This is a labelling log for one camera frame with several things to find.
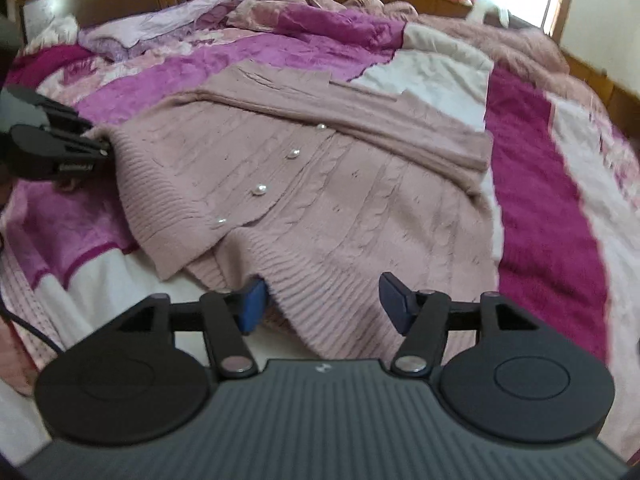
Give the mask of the pink cable knit cardigan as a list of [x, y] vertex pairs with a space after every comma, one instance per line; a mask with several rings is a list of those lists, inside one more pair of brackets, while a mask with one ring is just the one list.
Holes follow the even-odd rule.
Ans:
[[491, 137], [412, 92], [244, 61], [91, 136], [114, 148], [129, 229], [160, 278], [258, 276], [322, 358], [392, 357], [384, 272], [461, 300], [495, 287]]

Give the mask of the lilac pillow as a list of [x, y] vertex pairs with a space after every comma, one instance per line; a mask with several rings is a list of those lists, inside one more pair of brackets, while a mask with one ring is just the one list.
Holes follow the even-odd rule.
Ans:
[[122, 62], [198, 30], [221, 28], [227, 14], [243, 1], [184, 0], [160, 11], [81, 29], [77, 42], [93, 54]]

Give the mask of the magenta patchwork quilt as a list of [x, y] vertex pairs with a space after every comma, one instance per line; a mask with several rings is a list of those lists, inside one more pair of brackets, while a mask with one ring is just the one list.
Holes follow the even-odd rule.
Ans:
[[[122, 62], [67, 63], [68, 44], [18, 58], [11, 77], [99, 122], [120, 122], [163, 96], [191, 88], [238, 58], [329, 70], [376, 90], [405, 90], [494, 138], [483, 193], [492, 208], [500, 292], [597, 356], [616, 397], [601, 438], [639, 460], [639, 163], [606, 113], [540, 90], [477, 48], [437, 29], [401, 23], [374, 32], [369, 14], [322, 18], [310, 36], [241, 28], [203, 29]], [[8, 252], [20, 263], [2, 294], [27, 296], [12, 310], [54, 342], [76, 342], [155, 286], [191, 298], [186, 274], [163, 284], [134, 248], [112, 189], [64, 194], [24, 183], [12, 194]], [[1, 320], [1, 452], [20, 462], [46, 443], [30, 388], [51, 352]]]

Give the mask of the dusty pink blanket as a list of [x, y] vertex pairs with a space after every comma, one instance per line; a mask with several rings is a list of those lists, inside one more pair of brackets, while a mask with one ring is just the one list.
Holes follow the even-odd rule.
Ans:
[[380, 18], [420, 24], [443, 32], [484, 52], [497, 65], [534, 87], [572, 100], [597, 113], [605, 106], [588, 84], [570, 74], [570, 66], [556, 43], [536, 28], [505, 29], [469, 21], [420, 14], [405, 1], [271, 0], [298, 3], [332, 12], [355, 11]]

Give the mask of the white plush toy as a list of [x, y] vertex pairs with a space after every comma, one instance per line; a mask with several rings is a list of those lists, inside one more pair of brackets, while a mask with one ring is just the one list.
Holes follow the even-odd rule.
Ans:
[[510, 26], [510, 12], [490, 0], [474, 0], [470, 12], [466, 14], [465, 21], [484, 24], [485, 18], [488, 16], [496, 18], [502, 28]]

